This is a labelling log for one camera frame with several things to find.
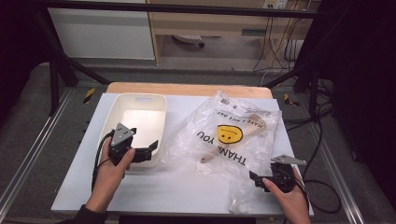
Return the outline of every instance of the plastic bag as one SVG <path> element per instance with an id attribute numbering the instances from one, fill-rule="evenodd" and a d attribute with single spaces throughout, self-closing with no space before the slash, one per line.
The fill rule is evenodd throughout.
<path id="1" fill-rule="evenodd" d="M 230 180 L 230 211 L 249 213 L 247 200 L 256 192 L 248 171 L 270 175 L 270 156 L 281 111 L 267 111 L 223 91 L 198 106 L 178 125 L 163 148 L 162 162 L 196 160 L 201 175 Z"/>

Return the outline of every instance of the white cabinet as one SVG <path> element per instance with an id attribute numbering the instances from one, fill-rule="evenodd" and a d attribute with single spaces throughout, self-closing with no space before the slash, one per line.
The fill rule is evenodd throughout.
<path id="1" fill-rule="evenodd" d="M 146 3 L 145 0 L 102 0 Z M 49 8 L 64 52 L 73 58 L 154 60 L 147 12 Z"/>

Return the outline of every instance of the metal rail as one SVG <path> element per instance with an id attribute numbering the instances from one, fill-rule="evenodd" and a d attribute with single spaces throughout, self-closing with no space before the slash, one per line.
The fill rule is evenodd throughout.
<path id="1" fill-rule="evenodd" d="M 35 161 L 40 155 L 42 148 L 50 137 L 50 134 L 56 123 L 58 122 L 59 117 L 64 112 L 64 109 L 66 108 L 67 102 L 69 101 L 69 97 L 73 90 L 74 88 L 66 89 L 60 100 L 60 106 L 56 110 L 55 114 L 48 118 L 40 134 L 38 135 L 37 139 L 33 143 L 23 162 L 21 163 L 20 168 L 13 176 L 12 180 L 9 182 L 6 190 L 3 192 L 3 195 L 0 198 L 0 223 L 6 217 L 6 214 L 12 203 L 14 202 L 15 198 L 17 197 L 24 181 L 32 170 L 32 167 L 35 165 Z"/>
<path id="2" fill-rule="evenodd" d="M 308 109 L 308 100 L 306 96 L 301 93 L 297 94 L 300 105 L 302 106 L 305 114 L 310 116 Z M 311 122 L 311 129 L 314 132 L 315 137 L 318 139 L 319 137 L 319 126 L 316 123 Z M 326 143 L 325 137 L 322 137 L 320 144 L 320 155 L 323 158 L 323 161 L 329 171 L 329 176 L 332 179 L 332 183 L 334 184 L 335 189 L 337 190 L 341 202 L 346 211 L 346 215 L 349 218 L 349 222 L 353 224 L 363 224 L 364 219 L 361 215 L 361 210 L 355 203 L 355 199 L 353 198 L 352 193 L 347 186 L 347 182 L 345 181 L 343 174 L 338 168 L 336 161 L 334 160 L 332 153 L 329 149 L 329 146 Z"/>
<path id="3" fill-rule="evenodd" d="M 41 7 L 73 8 L 89 10 L 114 10 L 114 11 L 146 11 L 146 12 L 172 12 L 193 14 L 216 14 L 254 17 L 280 17 L 317 19 L 328 18 L 332 12 L 316 12 L 312 10 L 283 10 L 248 7 L 205 7 L 188 5 L 166 4 L 139 4 L 139 3 L 109 3 L 109 2 L 84 2 L 84 1 L 61 1 L 61 0 L 36 0 Z"/>

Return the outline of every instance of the finger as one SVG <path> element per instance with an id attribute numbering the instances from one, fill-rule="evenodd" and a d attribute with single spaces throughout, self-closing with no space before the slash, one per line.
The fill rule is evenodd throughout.
<path id="1" fill-rule="evenodd" d="M 280 190 L 274 182 L 272 182 L 269 179 L 263 178 L 262 182 L 264 183 L 265 187 L 267 187 L 274 195 L 275 197 L 280 200 L 282 198 L 282 195 L 284 194 L 282 190 Z"/>
<path id="2" fill-rule="evenodd" d="M 100 158 L 100 162 L 103 162 L 103 161 L 105 161 L 105 160 L 108 159 L 108 151 L 109 151 L 109 149 L 110 149 L 111 139 L 112 139 L 112 137 L 108 137 L 108 138 L 106 139 L 106 141 L 103 143 L 103 146 L 102 146 L 102 156 L 101 156 L 101 158 Z"/>
<path id="3" fill-rule="evenodd" d="M 122 160 L 117 165 L 117 168 L 121 169 L 122 171 L 125 171 L 128 168 L 128 166 L 131 164 L 131 161 L 134 159 L 134 153 L 135 153 L 134 148 L 129 149 L 122 157 Z"/>

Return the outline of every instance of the wrist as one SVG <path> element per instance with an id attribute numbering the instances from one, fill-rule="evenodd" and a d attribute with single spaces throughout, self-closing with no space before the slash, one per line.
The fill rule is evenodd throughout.
<path id="1" fill-rule="evenodd" d="M 105 213 L 108 207 L 108 203 L 104 202 L 104 200 L 98 200 L 95 197 L 92 197 L 87 201 L 85 207 L 96 213 Z"/>

